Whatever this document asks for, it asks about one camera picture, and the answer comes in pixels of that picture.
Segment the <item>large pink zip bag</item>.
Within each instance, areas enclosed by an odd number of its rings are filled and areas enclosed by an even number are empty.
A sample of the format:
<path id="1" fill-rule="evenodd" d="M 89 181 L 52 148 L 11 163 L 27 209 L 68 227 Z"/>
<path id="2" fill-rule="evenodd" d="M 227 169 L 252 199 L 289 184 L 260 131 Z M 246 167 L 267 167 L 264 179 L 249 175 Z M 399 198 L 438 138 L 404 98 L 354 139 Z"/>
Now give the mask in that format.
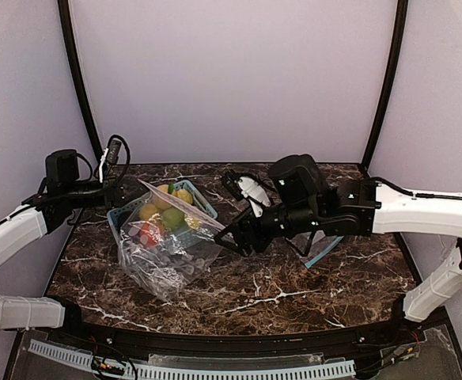
<path id="1" fill-rule="evenodd" d="M 151 193 L 149 199 L 136 207 L 120 228 L 118 261 L 123 271 L 141 288 L 162 301 L 177 298 L 180 291 L 202 275 L 220 254 L 222 247 L 214 241 L 214 235 L 224 226 L 177 197 L 163 193 L 149 183 L 144 183 Z M 144 248 L 139 242 L 139 231 L 144 223 L 138 217 L 140 207 L 153 203 L 157 195 L 184 214 L 196 215 L 203 225 L 193 230 L 186 223 L 176 231 L 166 230 L 162 219 L 156 224 L 163 226 L 165 239 L 159 244 Z"/>

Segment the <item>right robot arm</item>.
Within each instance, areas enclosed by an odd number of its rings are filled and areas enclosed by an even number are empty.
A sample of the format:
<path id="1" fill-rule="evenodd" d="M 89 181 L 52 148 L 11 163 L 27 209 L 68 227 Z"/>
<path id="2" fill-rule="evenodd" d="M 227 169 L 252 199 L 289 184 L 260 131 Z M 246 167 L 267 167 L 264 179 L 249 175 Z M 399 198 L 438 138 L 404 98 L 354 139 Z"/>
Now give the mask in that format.
<path id="1" fill-rule="evenodd" d="M 456 244 L 427 279 L 400 298 L 397 316 L 420 323 L 462 289 L 462 192 L 401 188 L 381 177 L 328 185 L 313 157 L 293 154 L 274 163 L 265 185 L 247 173 L 228 171 L 222 183 L 250 205 L 214 236 L 215 242 L 248 256 L 275 238 L 298 234 L 365 236 L 419 233 L 452 236 Z"/>

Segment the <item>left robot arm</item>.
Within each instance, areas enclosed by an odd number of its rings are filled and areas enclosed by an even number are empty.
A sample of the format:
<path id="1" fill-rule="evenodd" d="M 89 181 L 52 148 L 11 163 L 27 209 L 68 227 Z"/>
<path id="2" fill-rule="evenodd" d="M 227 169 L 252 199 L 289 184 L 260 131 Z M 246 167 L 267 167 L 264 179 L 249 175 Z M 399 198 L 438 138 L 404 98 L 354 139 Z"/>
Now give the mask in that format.
<path id="1" fill-rule="evenodd" d="M 148 192 L 139 180 L 43 179 L 40 190 L 0 221 L 0 267 L 24 247 L 57 230 L 74 211 L 122 207 Z M 14 329 L 83 329 L 81 307 L 63 298 L 0 295 L 0 331 Z"/>

